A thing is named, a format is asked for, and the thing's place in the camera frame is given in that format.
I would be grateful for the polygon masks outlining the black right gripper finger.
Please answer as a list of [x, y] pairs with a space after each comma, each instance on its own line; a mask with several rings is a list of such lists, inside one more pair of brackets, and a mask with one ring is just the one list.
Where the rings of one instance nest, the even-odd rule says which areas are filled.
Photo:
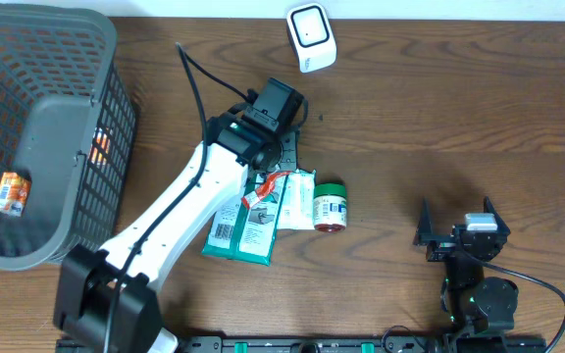
[[429, 203], [426, 198], [422, 200], [422, 209], [420, 219], [416, 229], [417, 236], [430, 236], [433, 234], [433, 222], [431, 220], [431, 213]]
[[494, 216], [494, 220], [497, 224], [497, 229], [498, 230], [508, 230], [508, 226], [505, 223], [504, 220], [502, 220], [502, 218], [499, 216], [499, 214], [496, 212], [490, 198], [488, 196], [484, 197], [484, 201], [483, 201], [483, 205], [484, 205], [484, 212], [485, 213], [489, 213], [492, 214]]

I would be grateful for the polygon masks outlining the red white sachet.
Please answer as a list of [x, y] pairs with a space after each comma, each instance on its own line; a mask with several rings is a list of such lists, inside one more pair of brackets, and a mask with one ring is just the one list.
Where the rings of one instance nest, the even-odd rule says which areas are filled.
[[276, 172], [268, 174], [265, 179], [265, 182], [256, 187], [253, 191], [244, 195], [241, 199], [242, 205], [247, 209], [250, 210], [252, 207], [260, 203], [263, 199], [265, 199], [268, 195], [270, 195], [275, 187], [276, 181], [282, 177], [288, 177], [290, 175], [290, 171], [286, 172]]

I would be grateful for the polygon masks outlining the white teal wipes packet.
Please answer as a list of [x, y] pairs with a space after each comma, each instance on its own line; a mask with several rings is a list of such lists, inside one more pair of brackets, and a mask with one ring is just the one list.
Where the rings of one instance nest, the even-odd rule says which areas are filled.
[[312, 230], [315, 173], [296, 170], [286, 179], [278, 229]]

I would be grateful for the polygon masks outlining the green lid spice jar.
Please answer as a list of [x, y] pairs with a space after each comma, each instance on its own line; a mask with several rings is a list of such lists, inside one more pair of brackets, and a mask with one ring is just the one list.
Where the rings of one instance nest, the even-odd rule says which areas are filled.
[[347, 227], [347, 192], [341, 183], [315, 186], [313, 225], [321, 232], [339, 232]]

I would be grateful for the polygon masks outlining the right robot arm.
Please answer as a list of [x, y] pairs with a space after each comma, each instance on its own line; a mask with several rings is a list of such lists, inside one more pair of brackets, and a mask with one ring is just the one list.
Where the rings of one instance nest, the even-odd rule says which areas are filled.
[[519, 290], [509, 279], [484, 274], [484, 266], [499, 254], [510, 229], [487, 197], [483, 207], [442, 234], [434, 229], [429, 203], [422, 203], [414, 244], [427, 248], [429, 262], [444, 264], [440, 304], [454, 324], [453, 330], [428, 340], [428, 352], [510, 350], [505, 333], [514, 328]]

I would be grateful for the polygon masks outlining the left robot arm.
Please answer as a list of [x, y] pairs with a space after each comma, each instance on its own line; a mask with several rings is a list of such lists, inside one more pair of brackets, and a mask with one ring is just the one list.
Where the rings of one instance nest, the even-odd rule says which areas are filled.
[[184, 170], [129, 227], [62, 263], [53, 324], [92, 352], [176, 352], [158, 294], [209, 219], [243, 193], [254, 172], [284, 171], [301, 126], [263, 112], [224, 112], [202, 126]]

